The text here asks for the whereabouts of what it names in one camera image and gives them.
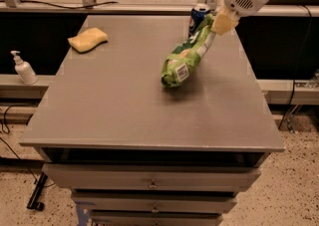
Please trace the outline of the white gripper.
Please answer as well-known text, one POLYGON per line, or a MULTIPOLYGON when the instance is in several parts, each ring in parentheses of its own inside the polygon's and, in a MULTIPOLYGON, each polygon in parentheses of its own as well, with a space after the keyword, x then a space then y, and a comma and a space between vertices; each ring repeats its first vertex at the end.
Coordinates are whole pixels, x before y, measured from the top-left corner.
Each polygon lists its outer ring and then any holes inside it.
POLYGON ((258 12, 269 0, 221 0, 211 30, 223 35, 235 28, 241 17, 251 16, 258 12))

